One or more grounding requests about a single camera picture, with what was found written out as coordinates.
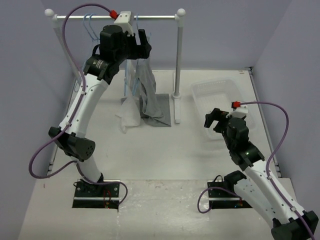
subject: plastic bin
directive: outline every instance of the plastic bin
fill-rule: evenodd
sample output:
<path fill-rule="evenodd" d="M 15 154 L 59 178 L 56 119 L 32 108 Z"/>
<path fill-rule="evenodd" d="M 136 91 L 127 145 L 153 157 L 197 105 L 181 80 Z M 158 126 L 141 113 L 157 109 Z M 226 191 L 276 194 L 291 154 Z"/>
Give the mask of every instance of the plastic bin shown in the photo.
<path fill-rule="evenodd" d="M 232 78 L 215 78 L 200 81 L 191 85 L 191 91 L 196 107 L 200 114 L 202 126 L 205 124 L 206 114 L 211 113 L 214 108 L 231 112 L 231 103 L 244 101 L 243 96 Z M 247 127 L 255 128 L 255 121 L 250 114 L 250 109 L 245 118 Z M 216 133 L 213 128 L 217 122 L 213 122 L 211 128 L 203 128 L 211 140 L 223 139 L 220 133 Z"/>

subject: gray wall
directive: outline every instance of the gray wall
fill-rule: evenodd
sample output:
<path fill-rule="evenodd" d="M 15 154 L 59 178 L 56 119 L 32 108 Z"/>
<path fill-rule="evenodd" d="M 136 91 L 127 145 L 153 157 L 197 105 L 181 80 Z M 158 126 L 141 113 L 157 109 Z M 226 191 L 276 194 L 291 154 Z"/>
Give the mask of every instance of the gray wall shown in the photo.
<path fill-rule="evenodd" d="M 39 0 L 0 4 L 0 239 L 16 240 L 35 180 L 34 151 L 48 141 L 71 92 L 71 71 Z M 45 174 L 53 148 L 36 160 Z"/>
<path fill-rule="evenodd" d="M 273 35 L 291 0 L 42 0 L 46 8 L 65 15 L 87 2 L 100 3 L 116 11 L 140 15 L 174 15 L 179 8 L 187 12 L 182 47 L 182 67 L 240 69 L 254 66 Z M 106 11 L 97 7 L 75 14 Z M 95 23 L 99 33 L 107 22 Z M 141 23 L 152 33 L 152 64 L 155 68 L 174 68 L 177 25 L 174 22 Z M 90 48 L 81 21 L 70 22 L 67 39 L 72 52 L 82 62 Z"/>
<path fill-rule="evenodd" d="M 260 100 L 282 105 L 289 132 L 277 159 L 299 202 L 320 216 L 320 1 L 293 0 L 254 67 Z M 281 111 L 263 112 L 275 146 L 285 129 Z"/>

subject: purple cable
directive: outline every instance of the purple cable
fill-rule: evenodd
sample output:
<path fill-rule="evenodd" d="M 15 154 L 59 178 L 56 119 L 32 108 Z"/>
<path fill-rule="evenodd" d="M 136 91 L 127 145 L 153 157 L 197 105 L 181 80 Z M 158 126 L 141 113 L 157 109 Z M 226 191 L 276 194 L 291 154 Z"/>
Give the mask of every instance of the purple cable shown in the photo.
<path fill-rule="evenodd" d="M 200 196 L 199 196 L 199 198 L 198 198 L 197 205 L 196 205 L 197 208 L 198 208 L 199 213 L 201 213 L 201 214 L 206 214 L 206 213 L 208 213 L 208 212 L 211 210 L 211 207 L 210 207 L 210 205 L 209 205 L 209 208 L 208 208 L 207 210 L 201 211 L 201 210 L 200 210 L 200 200 L 201 200 L 202 196 L 203 196 L 206 192 L 208 192 L 208 191 L 210 191 L 210 190 L 212 190 L 212 189 L 222 190 L 222 191 L 225 191 L 226 193 L 231 194 L 231 195 L 233 195 L 233 196 L 235 196 L 235 197 L 237 197 L 237 198 L 241 198 L 240 196 L 238 196 L 238 195 L 235 194 L 234 192 L 229 191 L 229 190 L 227 190 L 227 189 L 224 189 L 223 187 L 218 187 L 218 186 L 208 187 L 207 189 L 205 189 L 205 190 L 200 194 Z"/>
<path fill-rule="evenodd" d="M 81 9 L 83 7 L 87 7 L 87 6 L 95 6 L 95 7 L 100 7 L 102 9 L 105 9 L 107 10 L 109 13 L 111 12 L 111 10 L 101 4 L 97 4 L 97 3 L 86 3 L 86 4 L 82 4 L 76 8 L 74 8 L 73 10 L 71 10 L 67 16 L 65 16 L 65 19 L 63 21 L 63 25 L 62 25 L 62 41 L 63 41 L 63 44 L 64 44 L 64 48 L 66 50 L 66 52 L 68 53 L 71 61 L 74 63 L 74 65 L 76 66 L 77 70 L 79 71 L 80 75 L 81 75 L 81 78 L 82 78 L 82 91 L 85 92 L 86 91 L 86 78 L 85 78 L 85 75 L 83 73 L 83 71 L 80 69 L 80 67 L 76 64 L 76 61 L 75 61 L 75 58 L 72 56 L 71 52 L 70 52 L 70 49 L 67 45 L 67 41 L 66 41 L 66 34 L 65 34 L 65 31 L 66 31 L 66 24 L 67 24 L 67 21 L 69 19 L 69 17 L 71 16 L 71 14 L 73 14 L 76 10 L 78 9 Z M 75 108 L 74 108 L 74 111 L 73 113 L 71 114 L 68 122 L 71 123 L 72 120 L 74 119 L 76 113 L 77 113 L 77 110 L 81 104 L 81 101 L 83 99 L 84 95 L 80 95 L 79 97 L 79 100 L 78 102 L 76 103 L 75 105 Z M 37 155 L 45 148 L 47 147 L 49 144 L 53 143 L 55 140 L 57 140 L 59 137 L 61 137 L 65 132 L 66 130 L 69 128 L 70 125 L 66 125 L 65 128 L 57 135 L 55 136 L 54 138 L 52 138 L 50 141 L 46 142 L 45 144 L 43 144 L 42 146 L 40 146 L 36 151 L 35 153 L 33 154 L 33 156 L 31 157 L 30 159 L 30 162 L 29 162 L 29 173 L 32 177 L 36 178 L 36 179 L 47 179 L 47 178 L 50 178 L 58 173 L 60 173 L 63 169 L 65 169 L 67 166 L 69 166 L 70 164 L 73 164 L 73 163 L 77 163 L 77 161 L 73 160 L 73 161 L 70 161 L 68 163 L 66 163 L 64 166 L 62 166 L 60 169 L 58 169 L 57 171 L 47 175 L 47 176 L 39 176 L 39 175 L 36 175 L 34 172 L 33 172 L 33 164 L 34 164 L 34 161 L 37 157 Z"/>
<path fill-rule="evenodd" d="M 266 174 L 268 177 L 270 177 L 270 163 L 273 159 L 273 157 L 275 156 L 276 152 L 279 150 L 279 148 L 281 147 L 282 143 L 284 142 L 286 135 L 288 133 L 288 129 L 289 129 L 289 116 L 287 111 L 280 105 L 272 103 L 272 102 L 265 102 L 265 101 L 249 101 L 249 102 L 242 102 L 241 105 L 250 105 L 250 104 L 265 104 L 265 105 L 271 105 L 274 107 L 277 107 L 278 109 L 281 109 L 282 112 L 285 115 L 285 120 L 286 120 L 286 125 L 285 125 L 285 130 L 283 133 L 283 136 L 279 142 L 279 144 L 276 146 L 276 148 L 274 149 L 274 151 L 271 153 L 270 157 L 268 158 L 267 162 L 266 162 Z M 277 191 L 277 193 L 280 195 L 280 197 L 285 201 L 285 203 L 290 207 L 293 208 L 294 206 L 290 203 L 290 201 L 283 195 L 283 193 L 281 192 L 281 190 L 277 187 L 275 181 L 271 178 L 270 179 L 271 184 L 273 185 L 274 189 Z M 306 221 L 304 220 L 304 218 L 300 215 L 300 213 L 295 210 L 294 213 L 298 216 L 298 218 L 301 220 L 301 222 L 303 223 L 303 225 L 305 226 L 306 230 L 308 231 L 310 237 L 312 240 L 315 240 L 315 237 L 310 229 L 310 227 L 308 226 L 308 224 L 306 223 Z"/>
<path fill-rule="evenodd" d="M 119 201 L 119 205 L 126 199 L 127 195 L 128 195 L 128 188 L 127 185 L 125 185 L 122 181 L 106 181 L 106 182 L 94 182 L 91 181 L 90 179 L 88 179 L 84 173 L 81 171 L 81 168 L 79 166 L 79 164 L 76 165 L 76 169 L 78 169 L 79 174 L 81 175 L 81 177 L 86 180 L 88 183 L 90 184 L 94 184 L 94 185 L 100 185 L 100 186 L 105 186 L 105 185 L 109 185 L 109 184 L 121 184 L 122 186 L 124 186 L 125 188 L 125 195 L 122 198 L 121 201 Z"/>

